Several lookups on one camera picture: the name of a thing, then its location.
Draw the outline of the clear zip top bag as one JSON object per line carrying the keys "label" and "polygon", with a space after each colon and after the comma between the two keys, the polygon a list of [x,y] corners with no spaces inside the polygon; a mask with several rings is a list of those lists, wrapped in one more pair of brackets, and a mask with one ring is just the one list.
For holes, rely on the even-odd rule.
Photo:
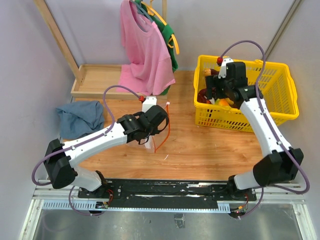
{"label": "clear zip top bag", "polygon": [[153,135],[149,137],[149,140],[145,142],[146,140],[141,140],[141,145],[138,141],[134,140],[130,143],[127,143],[126,145],[130,148],[135,148],[139,150],[144,150],[150,154],[154,154],[158,148],[160,148],[161,144],[164,144],[166,141],[166,137],[169,136],[169,124],[166,126],[166,119],[161,122],[161,124],[157,127],[157,129],[162,132],[159,134]]}

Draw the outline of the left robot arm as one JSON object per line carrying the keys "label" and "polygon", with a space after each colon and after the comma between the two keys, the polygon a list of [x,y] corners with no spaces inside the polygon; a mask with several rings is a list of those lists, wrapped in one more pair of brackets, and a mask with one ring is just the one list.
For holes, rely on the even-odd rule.
{"label": "left robot arm", "polygon": [[90,191],[96,198],[107,193],[107,183],[100,171],[79,167],[84,160],[107,149],[125,145],[132,141],[140,145],[151,136],[161,133],[161,124],[168,126],[168,113],[159,105],[146,112],[126,114],[112,125],[88,136],[65,143],[53,140],[49,143],[45,169],[54,189],[75,186]]}

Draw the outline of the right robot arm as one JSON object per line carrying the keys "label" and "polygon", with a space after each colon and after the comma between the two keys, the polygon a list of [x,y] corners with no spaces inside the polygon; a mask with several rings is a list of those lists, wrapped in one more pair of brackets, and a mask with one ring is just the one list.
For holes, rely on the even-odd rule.
{"label": "right robot arm", "polygon": [[257,84],[248,83],[246,65],[231,58],[218,58],[219,71],[206,76],[206,94],[210,102],[230,99],[248,120],[262,151],[262,160],[251,171],[228,180],[227,196],[240,199],[245,190],[278,187],[295,179],[304,154],[293,148],[273,121]]}

